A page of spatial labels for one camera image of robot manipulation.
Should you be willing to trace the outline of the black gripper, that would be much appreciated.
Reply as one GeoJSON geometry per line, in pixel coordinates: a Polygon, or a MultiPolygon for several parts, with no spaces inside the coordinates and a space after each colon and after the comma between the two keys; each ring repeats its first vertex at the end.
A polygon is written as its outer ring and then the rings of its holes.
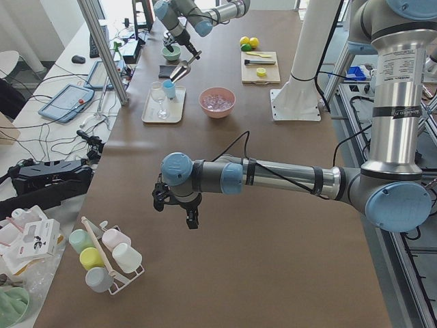
{"type": "Polygon", "coordinates": [[[186,210],[186,224],[190,230],[196,230],[199,227],[199,213],[198,205],[200,205],[202,196],[197,193],[195,196],[189,196],[189,200],[179,200],[169,186],[163,182],[162,174],[158,175],[157,181],[152,191],[152,197],[154,200],[154,209],[158,212],[164,210],[165,205],[178,205],[186,210]]]}
{"type": "Polygon", "coordinates": [[[171,48],[173,45],[177,45],[180,48],[184,46],[191,54],[192,56],[197,56],[199,53],[201,54],[201,51],[197,51],[193,44],[190,41],[190,36],[187,32],[184,32],[180,34],[179,36],[175,37],[171,35],[169,32],[164,32],[163,37],[163,44],[165,47],[167,47],[170,51],[173,49],[171,48]]]}

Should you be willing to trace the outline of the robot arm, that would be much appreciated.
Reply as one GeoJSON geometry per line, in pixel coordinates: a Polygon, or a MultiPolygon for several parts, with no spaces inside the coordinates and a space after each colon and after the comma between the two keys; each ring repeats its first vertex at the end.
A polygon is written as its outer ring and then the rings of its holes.
{"type": "MultiPolygon", "coordinates": [[[[324,59],[342,1],[310,1],[298,39],[290,79],[279,90],[271,90],[275,120],[310,121],[318,111],[318,70],[324,59]]],[[[157,18],[175,40],[198,59],[188,42],[185,16],[195,31],[204,36],[214,25],[241,17],[250,1],[229,1],[227,5],[200,14],[194,1],[158,1],[157,18]]],[[[243,185],[300,191],[323,200],[351,205],[376,227],[389,232],[407,232],[421,225],[431,214],[433,201],[415,163],[421,93],[428,44],[436,39],[436,1],[352,1],[348,43],[352,51],[377,53],[376,89],[372,110],[369,157],[361,168],[332,168],[260,161],[246,153],[238,158],[226,154],[192,160],[174,152],[161,162],[152,196],[154,208],[178,205],[186,211],[190,229],[199,226],[198,206],[202,193],[238,194],[243,185]]],[[[176,82],[188,74],[190,64],[173,71],[176,82]]]]}
{"type": "Polygon", "coordinates": [[[155,1],[154,13],[173,40],[186,47],[195,59],[200,59],[200,52],[191,43],[191,36],[180,22],[180,17],[184,17],[199,36],[205,37],[213,27],[243,17],[249,11],[250,4],[246,0],[228,1],[203,11],[194,1],[155,1]]]}

